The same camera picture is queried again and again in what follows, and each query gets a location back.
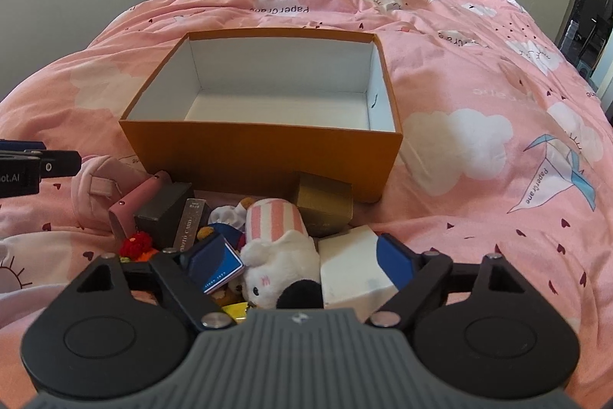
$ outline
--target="orange box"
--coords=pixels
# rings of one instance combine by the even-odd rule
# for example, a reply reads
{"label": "orange box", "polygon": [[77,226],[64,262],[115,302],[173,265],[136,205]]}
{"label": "orange box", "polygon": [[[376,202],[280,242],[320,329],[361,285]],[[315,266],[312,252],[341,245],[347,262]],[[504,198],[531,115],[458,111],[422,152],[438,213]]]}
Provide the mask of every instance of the orange box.
{"label": "orange box", "polygon": [[301,171],[376,202],[402,142],[377,36],[312,28],[188,33],[120,124],[149,172],[271,197]]}

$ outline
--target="red flower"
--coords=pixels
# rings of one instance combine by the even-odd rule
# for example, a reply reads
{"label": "red flower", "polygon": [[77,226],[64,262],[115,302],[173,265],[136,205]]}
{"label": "red flower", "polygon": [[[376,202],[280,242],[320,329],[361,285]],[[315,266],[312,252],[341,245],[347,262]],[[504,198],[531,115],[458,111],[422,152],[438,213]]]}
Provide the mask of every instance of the red flower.
{"label": "red flower", "polygon": [[131,261],[138,259],[143,253],[151,250],[151,236],[144,231],[134,233],[130,238],[123,240],[119,255],[127,257]]}

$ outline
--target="pink duvet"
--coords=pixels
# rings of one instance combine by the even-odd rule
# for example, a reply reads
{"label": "pink duvet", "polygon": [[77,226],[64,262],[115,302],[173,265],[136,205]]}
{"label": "pink duvet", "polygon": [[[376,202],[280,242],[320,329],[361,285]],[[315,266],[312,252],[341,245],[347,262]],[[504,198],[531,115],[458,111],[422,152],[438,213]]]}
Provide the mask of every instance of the pink duvet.
{"label": "pink duvet", "polygon": [[[613,396],[613,134],[591,88],[512,0],[150,0],[15,89],[0,136],[137,167],[117,117],[177,39],[288,25],[375,31],[383,44],[405,139],[383,198],[356,207],[353,224],[457,261],[504,253],[577,331],[568,393],[600,407]],[[81,202],[69,179],[1,201],[9,408],[34,395],[18,348],[36,311],[116,249],[105,227],[77,219]]]}

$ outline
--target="white plush toy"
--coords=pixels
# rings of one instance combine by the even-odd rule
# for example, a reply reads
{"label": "white plush toy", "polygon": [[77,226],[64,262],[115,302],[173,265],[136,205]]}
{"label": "white plush toy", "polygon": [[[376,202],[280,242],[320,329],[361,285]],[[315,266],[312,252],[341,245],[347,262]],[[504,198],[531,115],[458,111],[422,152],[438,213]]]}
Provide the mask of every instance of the white plush toy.
{"label": "white plush toy", "polygon": [[323,308],[320,255],[296,206],[280,199],[255,202],[245,230],[244,299],[261,308]]}

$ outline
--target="gray gripper base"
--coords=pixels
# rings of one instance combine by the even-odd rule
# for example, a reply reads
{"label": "gray gripper base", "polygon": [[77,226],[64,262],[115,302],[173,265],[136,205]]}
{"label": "gray gripper base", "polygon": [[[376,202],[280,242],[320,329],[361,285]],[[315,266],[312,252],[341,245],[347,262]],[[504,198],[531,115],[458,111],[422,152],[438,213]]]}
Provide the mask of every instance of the gray gripper base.
{"label": "gray gripper base", "polygon": [[242,325],[201,333],[173,374],[140,393],[106,402],[64,401],[42,393],[26,406],[26,409],[188,408],[578,409],[578,406],[562,390],[523,401],[490,401],[461,393],[420,364],[402,333],[360,324],[352,310],[252,310]]}

